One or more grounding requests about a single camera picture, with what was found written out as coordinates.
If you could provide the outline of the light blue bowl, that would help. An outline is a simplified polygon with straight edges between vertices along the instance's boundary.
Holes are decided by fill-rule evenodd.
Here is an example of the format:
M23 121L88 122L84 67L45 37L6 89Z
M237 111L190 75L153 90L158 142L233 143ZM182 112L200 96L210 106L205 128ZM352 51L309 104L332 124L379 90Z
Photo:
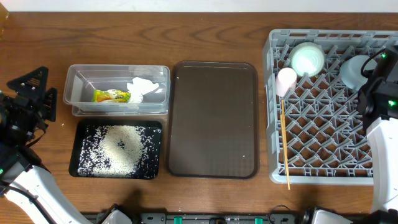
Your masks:
M341 81L349 89L358 91L368 81L368 78L361 74L361 68L368 58L367 55L357 55L344 62L340 67Z

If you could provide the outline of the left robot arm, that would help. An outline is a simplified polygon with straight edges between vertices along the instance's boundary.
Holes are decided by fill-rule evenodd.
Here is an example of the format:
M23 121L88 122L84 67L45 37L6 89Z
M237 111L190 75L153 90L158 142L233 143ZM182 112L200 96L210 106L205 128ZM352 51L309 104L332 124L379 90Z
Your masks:
M56 120L57 90L46 87L48 74L39 67L7 83L15 97L1 94L1 196L34 223L89 223L31 148L35 132Z

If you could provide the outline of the wooden chopstick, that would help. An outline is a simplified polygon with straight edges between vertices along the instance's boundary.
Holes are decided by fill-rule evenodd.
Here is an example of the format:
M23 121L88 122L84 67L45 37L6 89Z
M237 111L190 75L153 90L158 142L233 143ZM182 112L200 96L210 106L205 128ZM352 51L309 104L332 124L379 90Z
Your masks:
M287 135L286 135L286 126L285 126L285 116L282 113L280 115L280 125L281 125L281 132L282 132L282 146L283 146L283 153L284 153L284 166L285 166L285 174L287 179L287 187L290 190L290 175L289 175L289 159L287 155Z
M284 101L284 99L281 99L280 106L281 106L281 115L280 115L281 129L283 130L283 132L285 132L285 101Z

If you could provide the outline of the pink cup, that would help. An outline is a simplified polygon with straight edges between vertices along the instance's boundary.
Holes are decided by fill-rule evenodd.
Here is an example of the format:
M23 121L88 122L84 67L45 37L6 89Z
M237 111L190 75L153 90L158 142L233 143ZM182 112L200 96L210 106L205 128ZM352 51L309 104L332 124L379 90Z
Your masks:
M281 69L275 78L275 92L277 96L284 97L289 90L295 90L297 74L293 68Z

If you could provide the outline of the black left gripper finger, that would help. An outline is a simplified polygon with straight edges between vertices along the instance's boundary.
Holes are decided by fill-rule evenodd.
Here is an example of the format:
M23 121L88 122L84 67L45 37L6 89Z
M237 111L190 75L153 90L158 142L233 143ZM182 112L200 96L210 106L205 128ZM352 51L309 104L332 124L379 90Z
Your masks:
M49 70L39 67L34 71L7 82L7 87L18 95L31 100L44 98Z
M50 88L45 92L44 96L44 108L46 120L55 122L57 112L57 89Z

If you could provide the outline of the white tissue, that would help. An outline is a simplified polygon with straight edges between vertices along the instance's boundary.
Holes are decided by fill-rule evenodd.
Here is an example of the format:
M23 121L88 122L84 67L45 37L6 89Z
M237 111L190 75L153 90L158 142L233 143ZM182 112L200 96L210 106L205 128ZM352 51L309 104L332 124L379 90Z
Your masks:
M133 78L132 83L127 83L127 91L130 93L129 103L143 102L144 95L158 89L159 84L143 78Z

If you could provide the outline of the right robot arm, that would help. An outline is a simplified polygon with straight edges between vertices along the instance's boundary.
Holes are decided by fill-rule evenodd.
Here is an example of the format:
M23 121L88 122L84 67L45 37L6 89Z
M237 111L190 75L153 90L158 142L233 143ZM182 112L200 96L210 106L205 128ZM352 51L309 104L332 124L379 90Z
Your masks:
M397 46L387 46L372 57L381 58L375 69L361 74L368 78L358 91L356 110L373 158L373 205L360 220L324 208L307 210L302 223L391 223L397 224Z

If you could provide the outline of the mint green bowl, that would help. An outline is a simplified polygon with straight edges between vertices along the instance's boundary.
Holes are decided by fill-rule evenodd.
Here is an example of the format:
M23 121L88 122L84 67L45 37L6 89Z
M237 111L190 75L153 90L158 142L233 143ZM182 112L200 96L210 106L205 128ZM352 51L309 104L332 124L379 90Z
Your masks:
M299 77L318 75L325 64L323 48L311 42L298 44L289 54L290 67Z

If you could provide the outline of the yellow green snack wrapper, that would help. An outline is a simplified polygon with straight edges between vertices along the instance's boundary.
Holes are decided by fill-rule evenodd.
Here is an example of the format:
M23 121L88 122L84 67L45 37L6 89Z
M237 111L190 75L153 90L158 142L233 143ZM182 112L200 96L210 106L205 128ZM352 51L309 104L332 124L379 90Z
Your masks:
M94 103L127 103L130 97L131 94L129 92L121 90L95 90L91 101Z

